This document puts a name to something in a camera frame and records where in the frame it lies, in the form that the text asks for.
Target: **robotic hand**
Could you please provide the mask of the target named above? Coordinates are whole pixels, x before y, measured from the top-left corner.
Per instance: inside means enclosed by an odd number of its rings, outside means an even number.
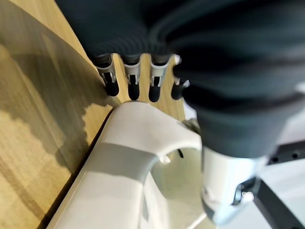
[[[224,224],[258,187],[287,118],[304,106],[304,3],[297,0],[56,0],[82,46],[116,95],[111,62],[125,64],[138,98],[138,53],[176,53],[186,102],[197,111],[203,143],[203,206]],[[167,61],[152,63],[150,99],[157,100]],[[180,98],[181,93],[173,93]]]

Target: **black cloth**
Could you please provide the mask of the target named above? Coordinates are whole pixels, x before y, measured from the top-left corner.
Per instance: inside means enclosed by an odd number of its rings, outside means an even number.
[[[305,2],[300,0],[56,0],[89,58],[176,53],[190,80],[203,145],[271,154],[304,106]]]

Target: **black fingertip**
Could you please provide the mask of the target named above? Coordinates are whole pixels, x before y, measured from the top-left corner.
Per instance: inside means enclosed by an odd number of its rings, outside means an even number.
[[[114,83],[106,83],[106,93],[109,96],[117,96],[119,93],[119,85],[118,82],[115,81]]]
[[[158,86],[150,86],[149,87],[149,93],[148,93],[148,97],[149,100],[152,102],[157,102],[160,98],[160,87]]]
[[[128,85],[128,95],[131,100],[137,100],[140,96],[139,84],[129,84]]]
[[[174,100],[181,99],[183,90],[184,90],[183,84],[179,84],[179,85],[173,84],[172,93],[171,93],[172,98]]]

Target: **silver metal piece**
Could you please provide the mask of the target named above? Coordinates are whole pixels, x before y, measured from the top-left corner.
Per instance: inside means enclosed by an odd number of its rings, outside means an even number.
[[[154,83],[155,77],[159,77],[160,80],[159,80],[159,83],[158,83],[158,87],[161,87],[161,85],[163,83],[163,80],[165,78],[167,67],[168,67],[168,62],[165,65],[162,65],[162,66],[154,65],[151,62],[151,72],[150,72],[150,75],[151,75],[150,84],[151,84],[151,86],[154,86],[153,83]]]
[[[180,78],[174,76],[173,83],[178,86],[180,84]]]
[[[111,55],[111,63],[109,66],[107,66],[105,68],[101,68],[101,67],[96,67],[96,68],[105,83],[108,83],[105,78],[105,75],[104,75],[105,73],[110,73],[112,83],[114,83],[116,81],[115,68],[114,68],[114,64],[113,64],[112,55]]]
[[[124,69],[125,69],[125,74],[126,74],[126,79],[127,79],[127,83],[131,84],[130,81],[130,76],[131,75],[135,75],[135,84],[139,84],[140,81],[140,66],[141,66],[141,62],[138,62],[135,65],[128,65],[128,64],[124,64]]]
[[[189,87],[190,86],[190,82],[188,80],[184,81],[183,83],[183,87]]]
[[[242,196],[241,203],[233,205],[236,187],[258,176],[267,162],[266,156],[239,158],[217,153],[207,147],[203,149],[202,197],[214,212],[211,219],[214,224],[227,223],[249,202]]]

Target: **wood grain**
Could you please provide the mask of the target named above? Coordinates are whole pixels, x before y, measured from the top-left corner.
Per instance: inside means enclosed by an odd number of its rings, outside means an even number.
[[[0,1],[1,229],[41,224],[106,115],[129,100],[122,62],[114,61],[120,94],[112,98],[54,1]],[[171,75],[153,105],[182,120],[182,101],[170,97]],[[148,88],[144,55],[141,101]]]

